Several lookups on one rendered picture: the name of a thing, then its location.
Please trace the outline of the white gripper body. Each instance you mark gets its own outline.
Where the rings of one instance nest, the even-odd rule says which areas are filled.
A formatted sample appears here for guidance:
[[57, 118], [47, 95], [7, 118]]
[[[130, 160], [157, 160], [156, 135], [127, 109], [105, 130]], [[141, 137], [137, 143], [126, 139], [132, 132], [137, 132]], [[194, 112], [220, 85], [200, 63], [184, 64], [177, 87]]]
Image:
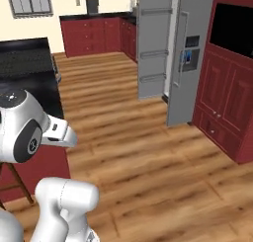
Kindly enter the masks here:
[[63, 122], [62, 145], [64, 147], [74, 147], [77, 144], [77, 134], [67, 121]]

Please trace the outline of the red black-topped dining counter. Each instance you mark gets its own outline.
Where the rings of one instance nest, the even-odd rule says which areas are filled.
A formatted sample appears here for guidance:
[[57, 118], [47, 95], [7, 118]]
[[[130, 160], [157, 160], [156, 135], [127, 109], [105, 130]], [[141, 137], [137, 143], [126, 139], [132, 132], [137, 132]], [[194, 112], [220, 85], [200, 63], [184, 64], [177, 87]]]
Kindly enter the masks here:
[[[26, 89], [48, 114], [63, 119], [56, 73], [47, 38], [0, 41], [0, 94], [9, 88]], [[31, 160], [14, 167], [30, 195], [44, 177], [70, 177], [63, 147], [42, 145]]]

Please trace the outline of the grey closed fridge door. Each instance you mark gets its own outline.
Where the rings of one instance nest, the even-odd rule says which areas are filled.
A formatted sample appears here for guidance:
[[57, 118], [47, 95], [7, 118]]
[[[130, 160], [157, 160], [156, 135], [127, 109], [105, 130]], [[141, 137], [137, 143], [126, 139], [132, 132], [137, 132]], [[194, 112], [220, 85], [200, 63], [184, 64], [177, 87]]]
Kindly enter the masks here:
[[179, 0], [167, 125], [193, 117], [213, 0]]

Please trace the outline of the grey fridge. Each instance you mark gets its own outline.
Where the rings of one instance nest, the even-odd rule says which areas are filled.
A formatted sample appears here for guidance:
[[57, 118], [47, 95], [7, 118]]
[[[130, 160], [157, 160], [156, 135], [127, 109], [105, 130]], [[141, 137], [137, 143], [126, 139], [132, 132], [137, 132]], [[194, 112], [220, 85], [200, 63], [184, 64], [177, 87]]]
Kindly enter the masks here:
[[167, 113], [168, 113], [170, 74], [171, 74], [172, 60], [173, 60], [173, 47], [174, 47], [174, 39], [175, 39], [175, 31], [176, 31], [178, 4], [179, 4], [179, 0], [172, 0], [172, 15], [171, 15], [171, 21], [170, 21], [170, 32], [169, 32], [169, 40], [168, 40], [169, 54], [168, 54], [167, 62], [166, 62], [166, 80], [164, 82], [164, 89], [161, 95], [162, 97], [165, 97], [165, 99], [167, 100]]

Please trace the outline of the grey open fridge door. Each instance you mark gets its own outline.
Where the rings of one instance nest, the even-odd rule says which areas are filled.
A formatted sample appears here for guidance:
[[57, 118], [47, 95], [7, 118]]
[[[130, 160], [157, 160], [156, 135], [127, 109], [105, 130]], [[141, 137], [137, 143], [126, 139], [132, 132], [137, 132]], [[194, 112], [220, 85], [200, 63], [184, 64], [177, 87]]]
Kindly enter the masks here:
[[172, 0], [139, 0], [138, 98], [161, 96], [166, 80]]

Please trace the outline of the brown wooden stool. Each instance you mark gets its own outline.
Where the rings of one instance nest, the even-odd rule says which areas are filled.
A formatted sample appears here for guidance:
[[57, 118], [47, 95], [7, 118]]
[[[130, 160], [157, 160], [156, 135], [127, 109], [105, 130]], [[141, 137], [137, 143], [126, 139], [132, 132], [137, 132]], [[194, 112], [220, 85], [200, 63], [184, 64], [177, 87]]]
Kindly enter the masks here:
[[0, 175], [2, 174], [2, 168], [4, 165], [6, 165], [8, 167], [8, 169], [10, 170], [11, 174], [13, 175], [13, 177], [15, 179], [15, 182], [11, 183], [9, 185], [0, 186], [0, 192], [5, 192], [5, 191], [20, 188], [22, 190], [23, 194], [25, 195], [25, 197], [27, 198], [28, 202], [30, 204], [33, 204], [34, 200], [13, 164], [11, 164], [11, 163], [4, 164], [3, 162], [0, 162]]

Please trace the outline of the red base cupboards run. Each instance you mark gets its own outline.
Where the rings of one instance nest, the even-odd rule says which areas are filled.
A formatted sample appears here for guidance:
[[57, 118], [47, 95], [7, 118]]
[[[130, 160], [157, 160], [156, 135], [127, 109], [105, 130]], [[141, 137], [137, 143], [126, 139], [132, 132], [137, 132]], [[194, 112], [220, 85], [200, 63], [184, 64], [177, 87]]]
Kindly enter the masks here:
[[67, 57], [104, 52], [125, 53], [136, 59], [136, 17], [131, 12], [60, 16]]

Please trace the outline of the black countertop appliance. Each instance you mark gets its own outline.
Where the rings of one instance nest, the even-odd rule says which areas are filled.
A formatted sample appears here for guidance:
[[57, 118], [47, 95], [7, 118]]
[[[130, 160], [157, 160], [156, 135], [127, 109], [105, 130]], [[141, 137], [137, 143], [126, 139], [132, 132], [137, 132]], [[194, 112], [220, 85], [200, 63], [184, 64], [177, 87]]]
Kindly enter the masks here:
[[99, 0], [86, 0], [86, 9], [89, 15], [95, 15], [99, 12]]

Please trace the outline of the grey framed window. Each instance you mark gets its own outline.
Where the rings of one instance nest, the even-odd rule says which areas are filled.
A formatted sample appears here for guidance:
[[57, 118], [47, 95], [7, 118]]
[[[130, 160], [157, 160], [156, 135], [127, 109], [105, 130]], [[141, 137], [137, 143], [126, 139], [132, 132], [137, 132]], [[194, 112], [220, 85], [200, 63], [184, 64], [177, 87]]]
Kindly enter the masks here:
[[9, 3], [15, 19], [53, 15], [51, 0], [9, 0]]

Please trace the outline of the red cabinet drawer front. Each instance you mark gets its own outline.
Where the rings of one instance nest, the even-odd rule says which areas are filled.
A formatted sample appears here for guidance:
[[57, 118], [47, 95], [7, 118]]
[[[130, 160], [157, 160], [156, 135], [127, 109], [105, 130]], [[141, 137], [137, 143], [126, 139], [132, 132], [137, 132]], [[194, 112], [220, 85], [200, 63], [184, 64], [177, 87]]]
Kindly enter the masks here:
[[200, 129], [228, 155], [236, 155], [240, 140], [205, 113], [201, 115]]

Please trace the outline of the red cabinet door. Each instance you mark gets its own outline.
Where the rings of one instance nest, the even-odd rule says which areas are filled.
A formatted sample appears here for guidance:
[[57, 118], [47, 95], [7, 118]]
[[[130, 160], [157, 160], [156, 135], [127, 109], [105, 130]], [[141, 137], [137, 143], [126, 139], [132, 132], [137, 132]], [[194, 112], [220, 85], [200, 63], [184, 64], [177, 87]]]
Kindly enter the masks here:
[[231, 73], [232, 81], [225, 118], [242, 134], [253, 111], [253, 71], [233, 65]]
[[217, 118], [225, 88], [230, 62], [213, 53], [207, 52], [201, 73], [198, 105], [209, 115]]

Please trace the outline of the tall red cabinet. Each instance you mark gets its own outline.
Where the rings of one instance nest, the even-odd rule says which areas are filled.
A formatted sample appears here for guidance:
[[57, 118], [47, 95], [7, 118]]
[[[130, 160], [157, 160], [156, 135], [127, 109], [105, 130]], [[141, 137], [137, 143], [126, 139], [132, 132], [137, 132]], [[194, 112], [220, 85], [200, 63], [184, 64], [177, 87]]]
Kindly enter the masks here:
[[213, 0], [193, 124], [236, 163], [253, 161], [253, 0]]

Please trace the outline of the black built-in oven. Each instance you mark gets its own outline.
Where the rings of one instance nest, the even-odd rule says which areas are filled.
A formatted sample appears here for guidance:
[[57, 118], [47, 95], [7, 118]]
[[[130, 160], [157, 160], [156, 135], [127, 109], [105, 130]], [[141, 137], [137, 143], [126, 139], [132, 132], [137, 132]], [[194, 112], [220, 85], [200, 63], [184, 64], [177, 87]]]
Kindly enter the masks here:
[[253, 8], [217, 3], [210, 42], [253, 58]]

